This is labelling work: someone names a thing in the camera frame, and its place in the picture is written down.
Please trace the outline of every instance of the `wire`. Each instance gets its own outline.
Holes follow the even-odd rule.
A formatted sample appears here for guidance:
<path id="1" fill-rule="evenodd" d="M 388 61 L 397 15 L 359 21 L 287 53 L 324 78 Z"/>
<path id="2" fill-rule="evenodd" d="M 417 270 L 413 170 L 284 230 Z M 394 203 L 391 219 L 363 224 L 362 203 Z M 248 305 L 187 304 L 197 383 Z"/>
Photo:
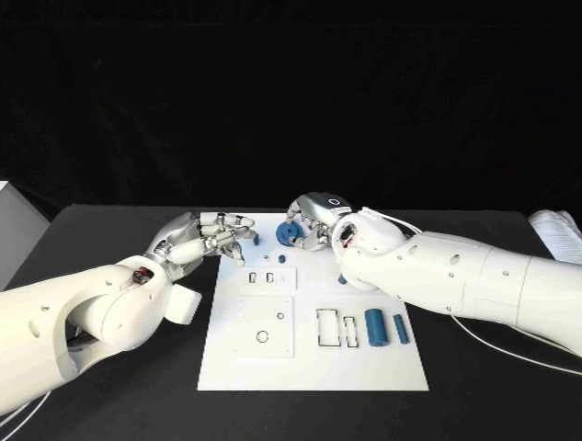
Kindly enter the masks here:
<path id="1" fill-rule="evenodd" d="M 27 407 L 27 404 L 24 404 L 8 416 L 7 418 L 0 422 L 0 428 L 5 425 L 8 420 L 18 414 L 18 412 Z"/>
<path id="2" fill-rule="evenodd" d="M 421 232 L 421 230 L 417 227 L 414 227 L 410 223 L 407 223 L 401 219 L 392 218 L 387 214 L 378 213 L 376 211 L 374 211 L 368 207 L 363 207 L 362 211 L 365 213 L 369 213 L 369 214 L 374 214 L 376 216 L 381 216 L 384 219 L 388 219 L 389 221 L 394 221 L 395 223 L 400 223 L 404 227 L 407 227 L 413 231 L 414 234 L 418 234 Z"/>
<path id="3" fill-rule="evenodd" d="M 36 410 L 40 408 L 40 405 L 44 403 L 44 400 L 47 399 L 47 397 L 49 397 L 49 394 L 50 394 L 52 392 L 47 392 L 46 394 L 44 394 L 44 396 L 41 397 L 41 400 L 40 400 L 40 402 L 39 402 L 39 404 L 36 405 L 36 407 L 34 407 L 34 410 L 30 412 L 30 414 L 26 416 L 26 418 L 21 420 L 21 423 L 15 426 L 15 428 L 14 428 L 14 430 L 7 434 L 7 436 L 1 439 L 1 441 L 5 441 L 14 434 L 15 434 L 15 431 L 23 427 L 23 424 L 27 422 L 27 420 L 31 418 L 31 415 L 34 414 L 34 412 L 36 412 Z"/>
<path id="4" fill-rule="evenodd" d="M 532 333 L 528 333 L 527 331 L 522 331 L 519 328 L 514 328 L 512 326 L 509 326 L 509 328 L 516 331 L 519 334 L 524 334 L 527 337 L 534 338 L 535 340 L 538 340 L 540 342 L 545 343 L 547 345 L 555 347 L 560 351 L 567 352 L 568 354 L 573 354 L 574 356 L 579 356 L 567 347 L 564 347 L 563 345 L 558 345 L 557 343 L 551 342 L 550 340 L 547 340 L 545 338 L 541 338 L 540 336 L 537 336 Z"/>
<path id="5" fill-rule="evenodd" d="M 534 365 L 540 365 L 544 366 L 545 368 L 551 368 L 554 370 L 560 370 L 561 372 L 567 372 L 568 374 L 574 374 L 579 375 L 582 377 L 582 372 L 577 372 L 576 370 L 570 370 L 570 369 L 564 369 L 564 367 L 557 367 L 553 365 L 547 365 L 545 363 L 542 363 L 541 361 L 535 361 L 531 360 L 531 358 L 525 358 L 524 356 L 518 356 L 516 354 L 514 354 L 509 351 L 505 351 L 503 349 L 501 349 L 498 346 L 493 346 L 490 343 L 485 342 L 464 327 L 464 325 L 459 322 L 459 319 L 450 315 L 449 316 L 453 321 L 456 322 L 456 324 L 459 325 L 459 327 L 462 328 L 462 330 L 485 345 L 488 346 L 490 349 L 495 349 L 496 351 L 499 351 L 502 354 L 506 354 L 508 356 L 514 356 L 515 358 L 519 358 L 521 360 L 527 361 L 528 363 L 532 363 Z"/>

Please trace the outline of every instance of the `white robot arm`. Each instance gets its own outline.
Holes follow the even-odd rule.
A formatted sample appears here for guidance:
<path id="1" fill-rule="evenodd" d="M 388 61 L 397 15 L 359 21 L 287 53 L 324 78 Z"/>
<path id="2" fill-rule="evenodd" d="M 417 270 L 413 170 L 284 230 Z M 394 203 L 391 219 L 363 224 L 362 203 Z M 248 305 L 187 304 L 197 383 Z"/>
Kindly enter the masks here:
<path id="1" fill-rule="evenodd" d="M 298 227 L 297 214 L 309 234 L 287 242 L 309 250 L 329 245 L 355 288 L 379 289 L 440 314 L 501 322 L 582 357 L 582 265 L 437 232 L 407 238 L 375 211 L 352 213 L 348 203 L 324 193 L 293 202 L 280 228 Z"/>
<path id="2" fill-rule="evenodd" d="M 244 265 L 236 239 L 254 222 L 186 213 L 143 256 L 0 293 L 0 415 L 75 379 L 108 356 L 138 347 L 164 317 L 189 324 L 200 295 L 174 285 L 212 254 Z M 65 337 L 65 323 L 80 331 Z"/>

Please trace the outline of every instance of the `blue gear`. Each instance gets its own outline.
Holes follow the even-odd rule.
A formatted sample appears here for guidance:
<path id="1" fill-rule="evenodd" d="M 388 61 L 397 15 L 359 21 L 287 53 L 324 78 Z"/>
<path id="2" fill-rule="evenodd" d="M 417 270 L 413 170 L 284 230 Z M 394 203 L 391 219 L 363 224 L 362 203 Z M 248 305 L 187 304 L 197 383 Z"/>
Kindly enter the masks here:
<path id="1" fill-rule="evenodd" d="M 303 237 L 303 231 L 300 230 L 300 226 L 294 222 L 290 224 L 284 222 L 280 223 L 274 235 L 277 236 L 277 241 L 283 246 L 293 246 L 293 244 L 287 242 L 287 239 L 290 237 Z"/>

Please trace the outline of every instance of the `black table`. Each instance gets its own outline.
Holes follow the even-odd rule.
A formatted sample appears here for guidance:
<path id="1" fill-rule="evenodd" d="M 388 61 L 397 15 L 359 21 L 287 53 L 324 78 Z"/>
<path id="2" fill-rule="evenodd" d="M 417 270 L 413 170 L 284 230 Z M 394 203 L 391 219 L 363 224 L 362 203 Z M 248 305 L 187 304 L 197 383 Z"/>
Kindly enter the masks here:
<path id="1" fill-rule="evenodd" d="M 157 229 L 187 210 L 66 208 L 8 287 L 141 253 Z M 550 256 L 519 213 L 385 212 L 423 230 Z M 196 391 L 216 270 L 213 257 L 181 280 L 202 294 L 192 324 L 163 321 L 138 349 L 112 356 L 54 390 L 13 439 L 582 439 L 582 378 L 492 351 L 449 317 L 413 306 L 428 392 Z M 582 361 L 502 325 L 464 322 L 506 349 L 582 370 Z"/>

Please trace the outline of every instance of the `black backdrop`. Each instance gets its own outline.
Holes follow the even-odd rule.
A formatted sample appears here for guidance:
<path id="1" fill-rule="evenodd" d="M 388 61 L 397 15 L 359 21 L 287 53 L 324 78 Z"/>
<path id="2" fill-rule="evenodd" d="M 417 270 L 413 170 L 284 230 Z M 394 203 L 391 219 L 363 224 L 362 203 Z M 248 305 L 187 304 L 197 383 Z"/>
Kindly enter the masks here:
<path id="1" fill-rule="evenodd" d="M 50 216 L 323 190 L 582 226 L 580 25 L 122 3 L 0 2 L 0 178 Z"/>

